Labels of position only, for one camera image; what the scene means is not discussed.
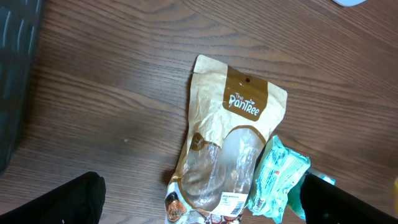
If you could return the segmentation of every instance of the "wooden table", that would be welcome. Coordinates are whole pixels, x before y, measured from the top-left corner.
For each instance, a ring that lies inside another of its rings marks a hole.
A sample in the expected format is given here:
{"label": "wooden table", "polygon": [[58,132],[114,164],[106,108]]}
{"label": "wooden table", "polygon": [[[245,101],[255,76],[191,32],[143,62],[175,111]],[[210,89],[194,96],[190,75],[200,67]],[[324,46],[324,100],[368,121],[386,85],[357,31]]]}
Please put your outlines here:
{"label": "wooden table", "polygon": [[[205,54],[289,93],[274,132],[337,186],[392,214],[398,2],[47,0],[23,140],[0,212],[93,170],[102,223],[163,223]],[[273,223],[246,211],[243,223]],[[287,210],[284,223],[302,223]]]}

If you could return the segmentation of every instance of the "green snack wrapper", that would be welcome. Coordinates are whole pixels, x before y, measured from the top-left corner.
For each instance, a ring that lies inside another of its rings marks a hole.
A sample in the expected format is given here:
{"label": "green snack wrapper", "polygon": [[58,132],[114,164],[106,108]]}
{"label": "green snack wrapper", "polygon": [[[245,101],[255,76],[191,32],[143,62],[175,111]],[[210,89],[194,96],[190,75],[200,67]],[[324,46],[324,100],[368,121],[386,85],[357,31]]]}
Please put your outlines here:
{"label": "green snack wrapper", "polygon": [[247,208],[253,215],[264,215],[281,223],[287,194],[310,165],[308,157],[284,147],[278,136],[274,136],[254,172]]}

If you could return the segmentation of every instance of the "barcode label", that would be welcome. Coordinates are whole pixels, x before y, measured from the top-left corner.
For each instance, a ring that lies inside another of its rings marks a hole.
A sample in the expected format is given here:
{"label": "barcode label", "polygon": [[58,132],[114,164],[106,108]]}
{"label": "barcode label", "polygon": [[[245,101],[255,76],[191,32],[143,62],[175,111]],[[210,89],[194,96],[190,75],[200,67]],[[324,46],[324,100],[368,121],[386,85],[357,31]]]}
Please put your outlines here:
{"label": "barcode label", "polygon": [[220,203],[211,213],[215,215],[237,217],[241,213],[247,198],[247,194],[223,192]]}
{"label": "barcode label", "polygon": [[231,212],[231,215],[237,215],[241,212],[244,202],[238,202],[235,209]]}

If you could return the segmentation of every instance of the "snack bag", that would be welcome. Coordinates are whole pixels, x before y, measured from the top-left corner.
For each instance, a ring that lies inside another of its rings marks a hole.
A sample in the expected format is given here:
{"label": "snack bag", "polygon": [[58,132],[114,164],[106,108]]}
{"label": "snack bag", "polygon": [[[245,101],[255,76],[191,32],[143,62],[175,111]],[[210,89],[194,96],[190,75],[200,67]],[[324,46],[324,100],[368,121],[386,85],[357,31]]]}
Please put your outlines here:
{"label": "snack bag", "polygon": [[264,215],[281,223],[287,193],[310,165],[308,157],[284,147],[278,136],[272,137],[254,173],[248,200],[248,208],[253,215]]}
{"label": "snack bag", "polygon": [[286,91],[265,80],[198,56],[165,223],[239,223],[256,160],[284,117],[286,99]]}

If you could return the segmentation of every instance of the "black object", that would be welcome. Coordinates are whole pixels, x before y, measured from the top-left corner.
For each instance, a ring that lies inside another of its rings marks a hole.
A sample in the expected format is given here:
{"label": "black object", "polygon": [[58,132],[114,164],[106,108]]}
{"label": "black object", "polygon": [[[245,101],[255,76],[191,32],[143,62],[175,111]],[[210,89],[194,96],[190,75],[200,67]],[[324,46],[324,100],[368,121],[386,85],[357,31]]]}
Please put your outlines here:
{"label": "black object", "polygon": [[105,202],[105,181],[96,172],[82,176],[0,216],[2,224],[97,224]]}
{"label": "black object", "polygon": [[398,220],[309,174],[300,191],[308,224],[398,223]]}
{"label": "black object", "polygon": [[17,147],[43,0],[0,0],[0,172]]}

